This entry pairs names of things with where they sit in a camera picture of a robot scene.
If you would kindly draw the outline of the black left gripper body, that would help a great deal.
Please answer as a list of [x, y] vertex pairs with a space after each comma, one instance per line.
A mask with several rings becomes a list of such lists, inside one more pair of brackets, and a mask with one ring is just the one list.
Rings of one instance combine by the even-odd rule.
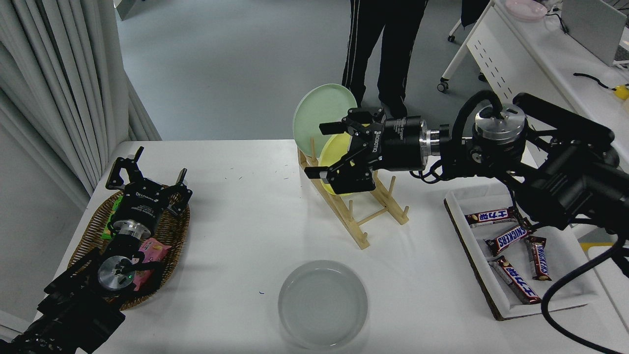
[[154, 231], [168, 206], [164, 189], [161, 184], [150, 179], [128, 183], [123, 189], [123, 199], [114, 213], [114, 228], [118, 230], [123, 221], [129, 221]]

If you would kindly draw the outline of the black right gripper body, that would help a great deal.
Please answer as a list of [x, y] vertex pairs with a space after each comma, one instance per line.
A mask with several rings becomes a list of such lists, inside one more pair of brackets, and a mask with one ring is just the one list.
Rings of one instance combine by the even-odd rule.
[[425, 136], [426, 121], [420, 116], [384, 121], [380, 135], [380, 159], [377, 167], [388, 171], [422, 171], [427, 156], [422, 151], [421, 139]]

